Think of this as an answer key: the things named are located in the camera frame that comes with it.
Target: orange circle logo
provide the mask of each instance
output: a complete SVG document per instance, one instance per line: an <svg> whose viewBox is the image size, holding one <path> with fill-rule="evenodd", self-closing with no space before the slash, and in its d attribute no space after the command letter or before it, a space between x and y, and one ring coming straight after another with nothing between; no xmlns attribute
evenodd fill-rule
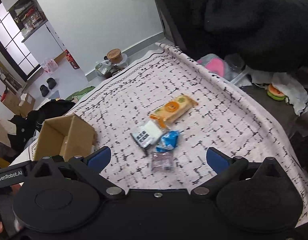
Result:
<svg viewBox="0 0 308 240"><path fill-rule="evenodd" d="M179 109L179 104L174 101L171 101L165 105L165 110L170 113L176 112L178 109Z"/></svg>

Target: green cloth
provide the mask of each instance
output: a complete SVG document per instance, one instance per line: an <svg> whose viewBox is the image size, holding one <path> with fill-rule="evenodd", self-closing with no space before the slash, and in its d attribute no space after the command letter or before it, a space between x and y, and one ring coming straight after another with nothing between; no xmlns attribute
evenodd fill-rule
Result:
<svg viewBox="0 0 308 240"><path fill-rule="evenodd" d="M78 100L80 100L84 95L91 92L94 88L95 87L92 86L92 87L85 88L82 91L75 92L65 100L72 101L74 98L77 98Z"/></svg>

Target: gray baseboard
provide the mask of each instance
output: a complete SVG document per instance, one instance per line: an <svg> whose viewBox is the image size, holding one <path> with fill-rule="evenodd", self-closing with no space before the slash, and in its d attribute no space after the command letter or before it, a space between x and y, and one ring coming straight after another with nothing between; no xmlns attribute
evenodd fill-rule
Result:
<svg viewBox="0 0 308 240"><path fill-rule="evenodd" d="M148 39L140 42L140 43L137 43L135 44L134 46L130 47L129 49L123 51L122 53L125 53L128 57L135 54L136 52L148 47L149 45L155 43L155 42L158 42L162 39L164 39L164 33L158 33L152 37L149 37ZM90 82L92 79L96 78L96 73L95 73L95 70L93 70L92 72L88 73L86 75L86 78L87 80Z"/></svg>

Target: slipper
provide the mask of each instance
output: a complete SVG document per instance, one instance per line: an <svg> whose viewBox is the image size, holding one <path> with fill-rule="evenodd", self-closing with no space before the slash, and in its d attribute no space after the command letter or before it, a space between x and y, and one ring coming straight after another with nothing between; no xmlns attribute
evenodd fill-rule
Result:
<svg viewBox="0 0 308 240"><path fill-rule="evenodd" d="M40 91L43 97L46 97L48 93L50 92L46 85L41 85Z"/></svg>
<svg viewBox="0 0 308 240"><path fill-rule="evenodd" d="M46 82L51 90L56 86L56 81L54 78L49 78Z"/></svg>

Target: kitchen counter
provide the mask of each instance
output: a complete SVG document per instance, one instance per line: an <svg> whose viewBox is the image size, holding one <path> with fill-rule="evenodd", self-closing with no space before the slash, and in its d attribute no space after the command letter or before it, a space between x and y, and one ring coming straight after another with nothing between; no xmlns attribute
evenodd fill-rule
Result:
<svg viewBox="0 0 308 240"><path fill-rule="evenodd" d="M49 20L46 19L42 23L40 23L39 26L37 26L35 29L31 30L30 33L28 33L27 36L24 38L24 40L22 40L21 42L23 43L24 41L26 41L33 33L35 33L41 26L43 26L48 21Z"/></svg>

